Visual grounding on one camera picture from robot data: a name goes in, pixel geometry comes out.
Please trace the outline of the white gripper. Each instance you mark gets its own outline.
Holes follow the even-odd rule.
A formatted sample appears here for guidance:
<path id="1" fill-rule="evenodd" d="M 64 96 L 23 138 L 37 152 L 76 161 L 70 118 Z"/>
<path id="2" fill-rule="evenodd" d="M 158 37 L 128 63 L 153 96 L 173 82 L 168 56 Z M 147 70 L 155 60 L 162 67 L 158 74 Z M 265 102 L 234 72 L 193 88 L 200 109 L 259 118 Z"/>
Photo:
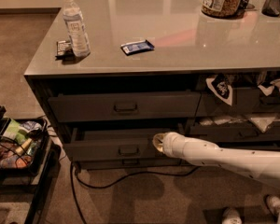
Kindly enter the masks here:
<path id="1" fill-rule="evenodd" d="M 179 133 L 157 133 L 153 137 L 154 141 L 161 142 L 154 144 L 154 147 L 166 156 L 171 158 L 183 157 L 186 137 Z"/>

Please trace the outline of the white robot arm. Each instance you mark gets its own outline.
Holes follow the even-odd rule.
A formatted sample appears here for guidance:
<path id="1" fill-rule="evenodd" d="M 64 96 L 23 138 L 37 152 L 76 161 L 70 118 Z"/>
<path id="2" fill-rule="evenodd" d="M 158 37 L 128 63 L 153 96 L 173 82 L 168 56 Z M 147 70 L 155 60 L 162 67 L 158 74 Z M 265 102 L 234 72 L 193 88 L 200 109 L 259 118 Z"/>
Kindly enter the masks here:
<path id="1" fill-rule="evenodd" d="M 171 158 L 196 166 L 216 166 L 280 188 L 280 151 L 223 148 L 179 133 L 157 133 L 154 147 Z"/>

